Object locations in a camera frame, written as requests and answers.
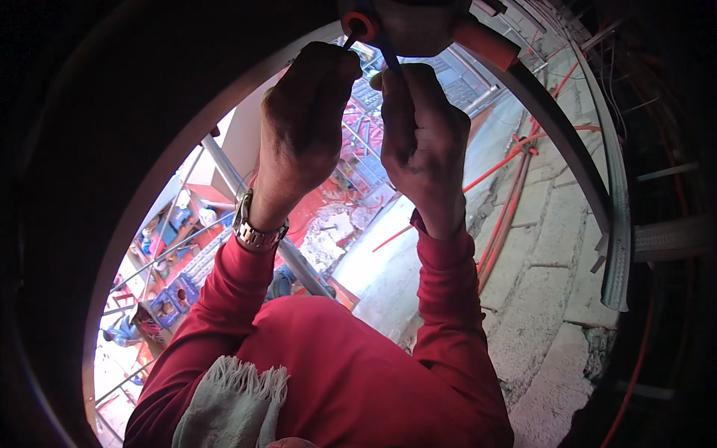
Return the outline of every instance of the wrist watch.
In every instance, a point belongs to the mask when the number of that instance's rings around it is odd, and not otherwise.
[[[249,224],[249,208],[252,205],[253,196],[253,189],[246,190],[242,195],[239,201],[239,209],[234,215],[232,228],[238,240],[246,244],[249,248],[268,250],[286,236],[286,232],[289,230],[289,218],[287,217],[284,225],[273,232],[260,232],[256,230]]]

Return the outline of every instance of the finger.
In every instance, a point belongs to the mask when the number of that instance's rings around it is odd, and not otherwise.
[[[381,162],[385,166],[403,167],[416,151],[415,109],[411,92],[406,82],[389,70],[382,72],[380,78],[374,84],[380,85],[384,94],[384,104],[381,106],[384,119]]]
[[[328,143],[323,147],[336,148],[337,152],[341,149],[343,112],[351,97],[353,82],[360,77],[359,56],[354,52],[343,52],[336,68],[329,70],[318,83],[309,123],[313,139]]]
[[[286,98],[309,105],[324,77],[336,70],[347,54],[338,45],[311,42],[301,50],[276,89]]]
[[[401,67],[416,110],[416,125],[428,128],[442,124],[450,114],[451,105],[433,67],[427,64],[402,64]]]

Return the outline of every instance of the person's right hand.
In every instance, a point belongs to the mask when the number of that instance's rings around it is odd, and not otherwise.
[[[381,162],[416,206],[428,235],[448,239],[465,218],[463,163],[470,119],[448,103],[431,66],[401,67],[404,80],[390,71],[371,80],[384,95]]]

